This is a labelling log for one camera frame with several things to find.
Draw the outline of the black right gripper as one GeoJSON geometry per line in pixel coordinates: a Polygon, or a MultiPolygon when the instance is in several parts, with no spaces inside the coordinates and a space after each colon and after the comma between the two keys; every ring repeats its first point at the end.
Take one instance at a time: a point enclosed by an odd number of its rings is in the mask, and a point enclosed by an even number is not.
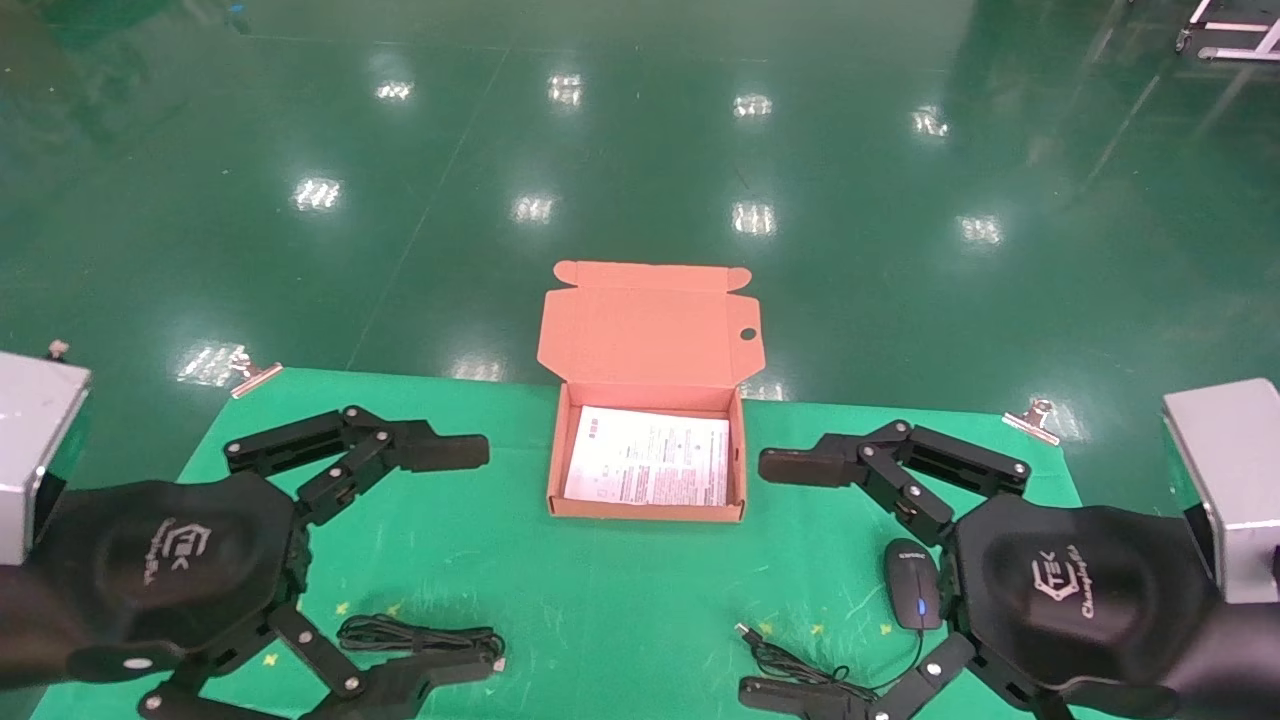
{"type": "Polygon", "coordinates": [[[1036,719],[1073,719],[1060,693],[1167,693],[1222,597],[1187,524],[1121,509],[991,498],[943,544],[948,635],[874,688],[740,630],[760,673],[749,708],[799,719],[914,719],[965,671],[1036,719]]]}

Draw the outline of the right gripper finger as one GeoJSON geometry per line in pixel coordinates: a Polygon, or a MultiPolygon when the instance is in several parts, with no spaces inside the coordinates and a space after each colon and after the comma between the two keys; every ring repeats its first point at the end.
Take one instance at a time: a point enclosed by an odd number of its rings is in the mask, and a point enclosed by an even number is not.
{"type": "Polygon", "coordinates": [[[812,448],[764,448],[758,471],[774,484],[858,487],[927,547],[945,543],[955,514],[919,475],[983,498],[1023,496],[1030,479],[1021,460],[905,420],[864,436],[826,433],[812,448]]]}

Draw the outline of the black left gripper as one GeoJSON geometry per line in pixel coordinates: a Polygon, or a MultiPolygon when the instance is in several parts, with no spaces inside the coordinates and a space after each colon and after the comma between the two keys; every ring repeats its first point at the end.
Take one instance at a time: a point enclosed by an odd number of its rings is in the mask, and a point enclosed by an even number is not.
{"type": "MultiPolygon", "coordinates": [[[[33,661],[215,659],[268,625],[329,689],[302,719],[415,719],[433,691],[495,674],[498,656],[481,648],[358,670],[300,611],[279,609],[305,587],[305,524],[326,524],[392,471],[481,468],[485,436],[440,436],[422,419],[348,406],[233,439],[223,454],[242,473],[64,493],[29,556],[33,661]],[[296,501],[266,480],[321,460],[296,501]]],[[[276,717],[201,697],[211,675],[183,662],[138,702],[140,717],[276,717]]]]}

